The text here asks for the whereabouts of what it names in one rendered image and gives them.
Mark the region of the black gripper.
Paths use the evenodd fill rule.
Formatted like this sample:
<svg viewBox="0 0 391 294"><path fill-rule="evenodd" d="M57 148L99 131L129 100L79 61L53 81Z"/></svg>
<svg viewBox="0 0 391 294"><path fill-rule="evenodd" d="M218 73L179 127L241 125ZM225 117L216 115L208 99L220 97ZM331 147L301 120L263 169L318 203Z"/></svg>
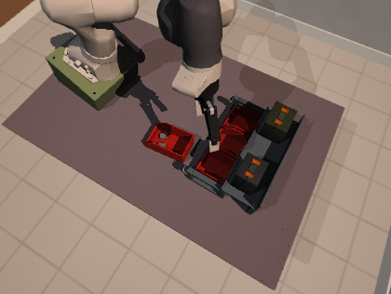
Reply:
<svg viewBox="0 0 391 294"><path fill-rule="evenodd" d="M207 88L205 88L205 90L198 96L198 98L195 98L196 116L200 116L203 114L205 115L209 132L207 140L209 140L210 152L218 151L219 141L222 140L218 122L217 107L214 106L213 97L213 95L218 91L218 89L219 79L214 83L211 83Z"/></svg>

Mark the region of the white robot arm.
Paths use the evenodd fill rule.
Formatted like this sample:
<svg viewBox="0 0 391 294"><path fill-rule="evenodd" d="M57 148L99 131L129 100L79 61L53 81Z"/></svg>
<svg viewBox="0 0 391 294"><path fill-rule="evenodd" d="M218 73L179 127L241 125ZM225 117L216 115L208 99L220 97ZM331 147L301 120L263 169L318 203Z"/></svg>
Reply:
<svg viewBox="0 0 391 294"><path fill-rule="evenodd" d="M77 33L63 52L65 63L92 84L119 76L123 67L112 23L134 19L139 0L40 0L40 5L53 22ZM231 23L236 7L236 0L160 0L159 29L166 40L182 47L173 90L198 98L220 78L222 28Z"/></svg>

